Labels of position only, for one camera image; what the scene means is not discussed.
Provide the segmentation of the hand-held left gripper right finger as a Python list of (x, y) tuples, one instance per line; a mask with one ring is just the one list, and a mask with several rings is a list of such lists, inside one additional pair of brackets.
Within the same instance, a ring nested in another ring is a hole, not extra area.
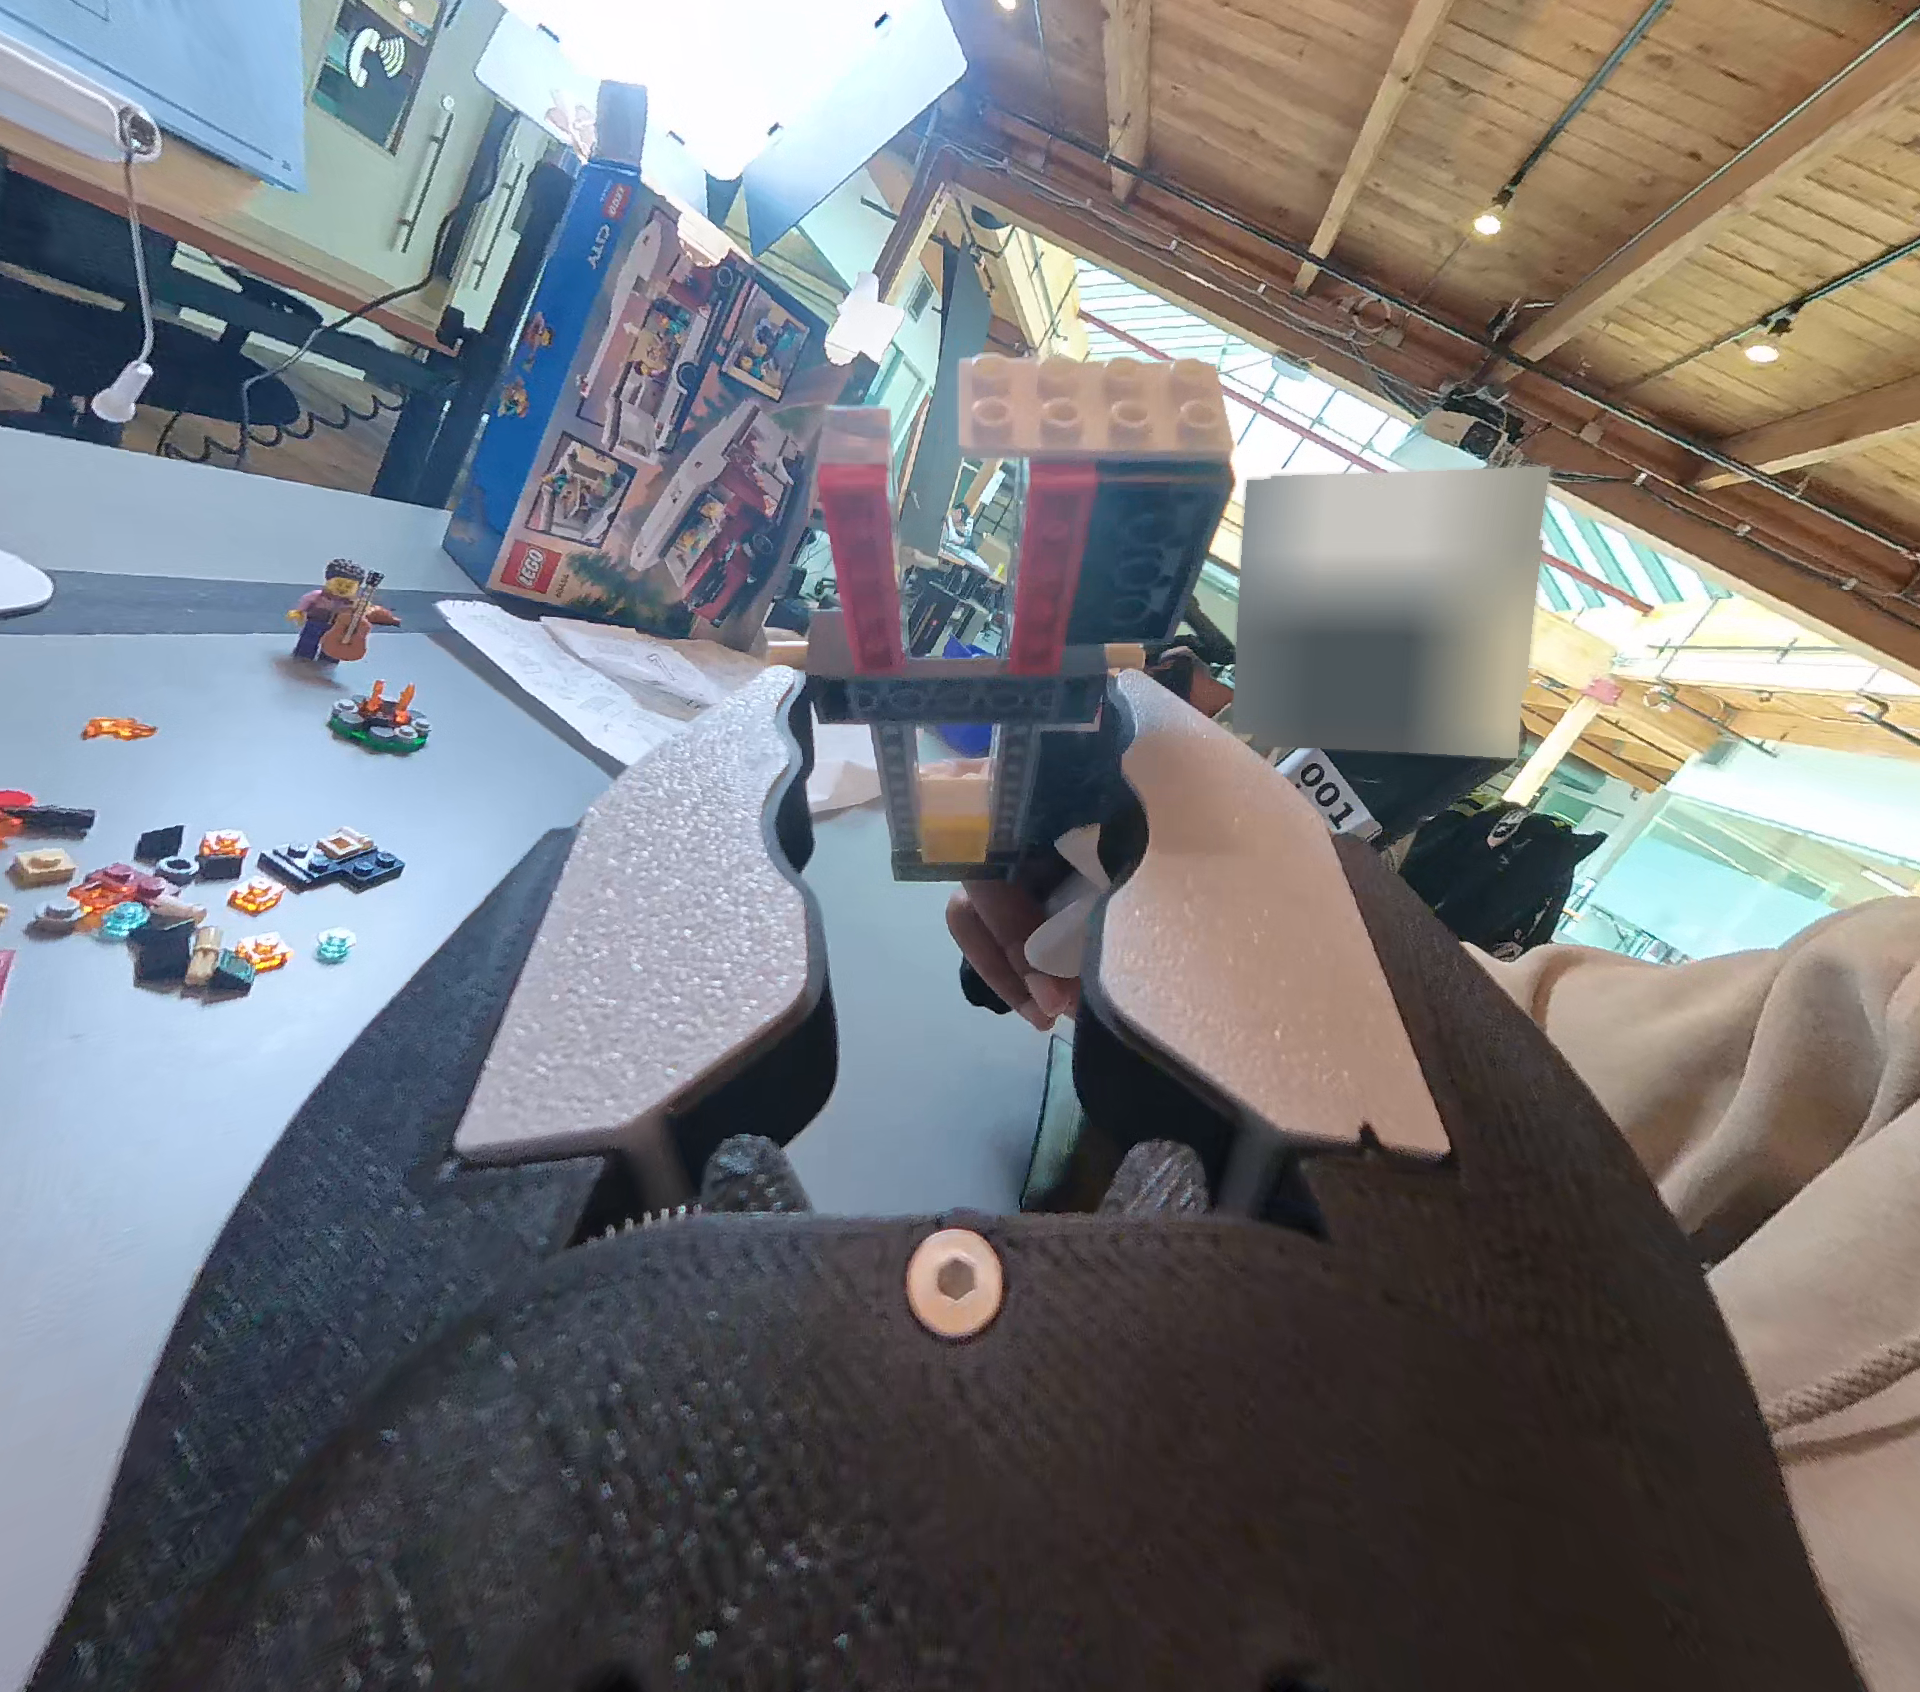
[(1334, 840), (1308, 799), (1141, 671), (1115, 679), (1141, 860), (1090, 922), (1084, 995), (1228, 1125), (1217, 1210), (1256, 1214), (1287, 1162), (1451, 1137)]

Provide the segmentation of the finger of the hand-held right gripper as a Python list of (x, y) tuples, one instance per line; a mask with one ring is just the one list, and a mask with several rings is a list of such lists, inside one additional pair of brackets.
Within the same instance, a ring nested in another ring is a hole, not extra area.
[(1054, 840), (1068, 875), (1042, 897), (1034, 930), (1034, 969), (1045, 975), (1080, 975), (1093, 922), (1116, 882), (1111, 841), (1100, 826), (1079, 826)]

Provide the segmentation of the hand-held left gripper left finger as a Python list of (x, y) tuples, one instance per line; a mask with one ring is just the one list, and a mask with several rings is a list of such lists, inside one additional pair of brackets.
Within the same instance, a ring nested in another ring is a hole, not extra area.
[(835, 1091), (809, 763), (803, 679), (766, 668), (583, 818), (459, 1121), (465, 1165), (607, 1161), (640, 1210), (788, 1165)]

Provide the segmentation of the grey lego model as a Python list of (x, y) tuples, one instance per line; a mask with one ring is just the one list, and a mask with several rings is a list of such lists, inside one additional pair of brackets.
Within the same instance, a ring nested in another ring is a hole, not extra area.
[(864, 727), (894, 877), (1013, 875), (1100, 821), (1111, 679), (1172, 645), (1235, 487), (1216, 368), (976, 357), (967, 454), (1016, 465), (1005, 650), (914, 655), (890, 463), (864, 411), (828, 413), (820, 504), (838, 612), (809, 629), (816, 725)]

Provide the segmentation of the black lego plate assembly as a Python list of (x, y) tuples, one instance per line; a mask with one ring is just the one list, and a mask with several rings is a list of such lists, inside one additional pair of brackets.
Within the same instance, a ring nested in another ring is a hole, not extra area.
[(367, 834), (348, 826), (336, 827), (318, 841), (263, 847), (256, 863), (293, 890), (344, 885), (355, 895), (388, 885), (406, 868), (399, 852), (384, 851)]

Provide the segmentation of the lego campfire on green plate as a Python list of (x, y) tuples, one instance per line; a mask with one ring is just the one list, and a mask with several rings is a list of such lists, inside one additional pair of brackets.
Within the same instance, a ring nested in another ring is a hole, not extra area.
[(327, 725), (336, 738), (375, 755), (412, 757), (432, 741), (432, 722), (419, 714), (412, 683), (391, 692), (384, 679), (374, 679), (364, 693), (336, 698)]

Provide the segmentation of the lego minifigure with guitar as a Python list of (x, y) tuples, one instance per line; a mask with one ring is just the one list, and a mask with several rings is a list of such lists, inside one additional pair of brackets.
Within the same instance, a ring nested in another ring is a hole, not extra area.
[(399, 612), (384, 604), (384, 574), (336, 556), (325, 578), (285, 613), (300, 637), (292, 659), (314, 666), (358, 664), (380, 629), (395, 629)]

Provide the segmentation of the pile of loose lego pieces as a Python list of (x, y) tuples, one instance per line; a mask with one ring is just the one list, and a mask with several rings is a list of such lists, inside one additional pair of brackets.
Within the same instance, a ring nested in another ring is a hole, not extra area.
[(97, 938), (122, 947), (142, 989), (183, 997), (244, 997), (292, 963), (277, 932), (227, 934), (226, 919), (263, 919), (279, 901), (274, 879), (252, 873), (241, 827), (215, 826), (190, 840), (178, 823), (133, 841), (122, 860), (82, 866), (75, 847), (97, 812), (22, 790), (4, 792), (4, 889), (27, 895), (27, 938)]

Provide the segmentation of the lego set box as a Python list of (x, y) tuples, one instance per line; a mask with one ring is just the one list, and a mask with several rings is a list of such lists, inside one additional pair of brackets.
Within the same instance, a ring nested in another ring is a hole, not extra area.
[(860, 363), (736, 246), (692, 246), (702, 224), (636, 166), (583, 166), (444, 548), (493, 594), (750, 650)]

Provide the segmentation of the person's right hand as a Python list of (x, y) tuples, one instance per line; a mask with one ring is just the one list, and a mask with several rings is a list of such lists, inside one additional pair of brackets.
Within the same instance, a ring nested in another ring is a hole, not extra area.
[(1042, 919), (1042, 900), (1024, 882), (969, 879), (947, 900), (947, 930), (964, 955), (972, 1004), (1052, 1032), (1079, 1014), (1080, 985), (1032, 964), (1025, 947)]

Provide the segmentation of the white printed paper bag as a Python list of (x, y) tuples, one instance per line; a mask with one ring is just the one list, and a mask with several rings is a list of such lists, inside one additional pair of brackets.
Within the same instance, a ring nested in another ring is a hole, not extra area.
[(522, 620), (484, 600), (439, 600), (436, 609), (497, 674), (624, 768), (732, 697), (803, 692), (803, 671), (707, 642), (668, 642), (583, 620)]

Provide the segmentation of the person's beige hoodie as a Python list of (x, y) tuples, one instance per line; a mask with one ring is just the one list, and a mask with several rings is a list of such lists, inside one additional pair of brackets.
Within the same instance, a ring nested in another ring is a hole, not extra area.
[(1917, 1686), (1917, 897), (1652, 964), (1475, 955), (1706, 1265), (1869, 1688)]

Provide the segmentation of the wall sign with phone icon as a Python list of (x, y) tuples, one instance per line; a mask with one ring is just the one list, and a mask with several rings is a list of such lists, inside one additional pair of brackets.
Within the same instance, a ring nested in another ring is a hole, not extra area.
[(444, 0), (337, 0), (310, 105), (395, 155), (443, 25)]

